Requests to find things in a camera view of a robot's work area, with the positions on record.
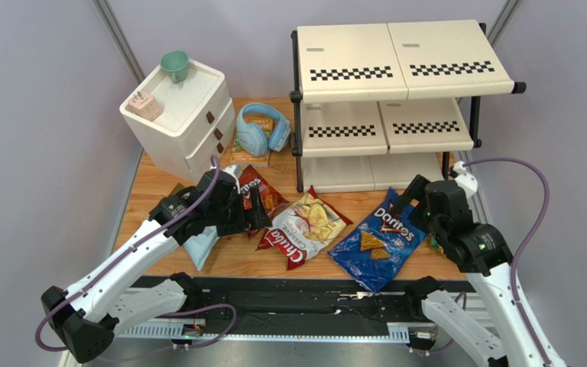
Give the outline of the red Doritos chips bag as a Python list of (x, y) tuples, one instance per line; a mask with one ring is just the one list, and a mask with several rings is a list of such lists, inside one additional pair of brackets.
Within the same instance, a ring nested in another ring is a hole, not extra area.
[(289, 201), (285, 200), (284, 197), (277, 190), (275, 190), (274, 187), (270, 185), (251, 165), (248, 165), (242, 171), (242, 174), (239, 178), (239, 183), (244, 208), (252, 208), (250, 189), (252, 187), (257, 187), (259, 190), (259, 196), (269, 220), (272, 220), (276, 216), (276, 213), (280, 208), (286, 206), (289, 203)]

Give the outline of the white red Chuba chips bag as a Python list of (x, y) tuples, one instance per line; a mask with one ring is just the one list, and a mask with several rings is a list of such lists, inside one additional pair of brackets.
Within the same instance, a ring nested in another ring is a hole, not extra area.
[(347, 216), (310, 187), (272, 219), (258, 249), (277, 249), (287, 258), (287, 270), (291, 271), (316, 257), (350, 224), (352, 221)]

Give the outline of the green Foxs snack bag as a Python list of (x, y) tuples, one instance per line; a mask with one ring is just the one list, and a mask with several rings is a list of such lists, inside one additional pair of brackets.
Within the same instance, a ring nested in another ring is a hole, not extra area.
[(433, 248), (435, 251), (443, 254), (444, 253), (444, 249), (443, 247), (439, 244), (439, 242), (436, 240), (436, 237), (433, 235), (429, 235), (428, 237), (428, 245)]

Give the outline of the blue Doritos chips bag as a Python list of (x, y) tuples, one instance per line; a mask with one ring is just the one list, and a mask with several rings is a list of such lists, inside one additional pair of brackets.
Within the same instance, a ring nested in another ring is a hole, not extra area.
[(395, 279), (426, 238), (426, 233), (408, 219), (414, 206), (409, 204), (401, 213), (391, 213), (399, 197), (390, 188), (384, 200), (328, 252), (339, 267), (372, 293), (380, 292)]

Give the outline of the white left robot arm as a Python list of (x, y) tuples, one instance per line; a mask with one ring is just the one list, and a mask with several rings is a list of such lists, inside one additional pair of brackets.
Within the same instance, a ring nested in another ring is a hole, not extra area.
[(169, 315), (195, 316), (204, 307), (202, 290), (186, 273), (127, 295), (151, 266), (210, 228), (219, 237), (271, 225), (257, 187), (244, 189), (220, 169), (206, 172), (196, 186), (177, 185), (149, 212), (136, 233), (81, 280), (41, 295), (45, 318), (79, 363), (102, 355), (113, 340), (141, 323)]

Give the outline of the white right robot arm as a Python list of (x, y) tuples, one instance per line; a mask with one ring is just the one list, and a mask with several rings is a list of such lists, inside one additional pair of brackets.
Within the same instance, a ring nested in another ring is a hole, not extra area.
[[(476, 222), (468, 199), (477, 188), (468, 172), (453, 180), (429, 181), (418, 174), (391, 208), (423, 230), (475, 289), (495, 326), (485, 329), (435, 278), (407, 286), (402, 310), (448, 333), (479, 366), (565, 366), (537, 322), (512, 271), (515, 257), (494, 226)], [(417, 200), (408, 214), (404, 209)]]

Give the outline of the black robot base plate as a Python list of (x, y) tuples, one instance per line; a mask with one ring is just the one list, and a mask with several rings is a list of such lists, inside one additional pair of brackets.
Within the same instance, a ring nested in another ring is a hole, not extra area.
[(353, 280), (194, 278), (200, 306), (231, 304), (231, 332), (303, 335), (382, 335), (388, 323), (428, 323), (404, 296), (410, 281), (392, 281), (370, 294)]

